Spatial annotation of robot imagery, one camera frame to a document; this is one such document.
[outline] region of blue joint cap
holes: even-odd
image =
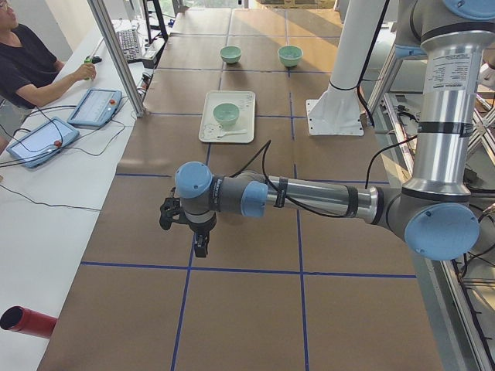
[[[176,172],[176,189],[184,199],[194,199],[210,189],[213,176],[201,162],[187,162]]]
[[[395,56],[398,60],[402,60],[412,56],[426,56],[426,53],[419,46],[396,45]]]
[[[495,18],[493,0],[443,0],[443,3],[455,15],[473,21],[490,21]]]
[[[478,240],[480,224],[458,203],[440,203],[416,214],[405,228],[410,249],[432,260],[451,260],[467,253]]]
[[[243,216],[261,218],[265,214],[268,186],[264,183],[252,181],[244,189],[241,199],[241,213]]]

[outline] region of black t-shirt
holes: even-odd
[[[27,26],[19,24],[12,32],[19,37],[22,47],[0,43],[0,94],[17,106],[33,108],[15,92],[25,85],[51,84],[58,74],[53,65],[56,57]]]

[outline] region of white tray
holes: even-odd
[[[204,101],[201,118],[200,140],[203,143],[250,143],[254,139],[254,104],[256,96],[252,91],[212,90]],[[239,107],[237,122],[222,128],[213,117],[213,109],[222,103]]]

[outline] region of metal pole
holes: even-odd
[[[370,109],[371,114],[373,114],[374,110],[377,109],[377,106],[384,94],[390,90],[392,84],[394,83],[395,77],[401,69],[401,66],[402,60],[397,59],[395,56],[395,48],[392,46],[387,59],[385,60],[384,66],[380,71],[378,81],[370,95],[368,108]]]
[[[93,12],[94,20],[98,24],[101,35],[107,44],[108,52],[114,61],[115,68],[121,78],[121,82],[124,85],[125,92],[131,101],[136,116],[141,117],[145,113],[145,107],[143,106],[141,97],[136,89],[129,66],[125,61],[124,53],[118,43],[114,26],[111,24],[110,16],[108,15],[107,7],[103,0],[87,0],[87,3]]]

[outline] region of table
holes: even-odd
[[[57,78],[78,68],[100,37],[99,30],[92,30]],[[77,104],[90,87],[123,90],[104,43],[97,54],[103,59],[96,65],[97,79],[76,83],[47,107]],[[129,67],[137,83],[144,67],[142,63]],[[46,115],[67,119],[70,112],[47,111]],[[0,168],[2,185],[40,202],[100,209],[135,122],[130,103],[114,119],[120,123],[110,122],[73,145],[96,154],[122,130],[102,155],[93,157],[68,149],[34,170],[22,166]],[[33,129],[46,121],[43,115],[33,114],[22,127]],[[91,132],[80,129],[81,136]],[[1,163],[11,160],[7,152],[0,156]],[[4,282],[0,310],[21,305],[58,317],[98,213],[34,205],[4,189],[0,189],[0,204],[0,275]],[[45,339],[0,331],[0,369],[35,369],[47,344]]]

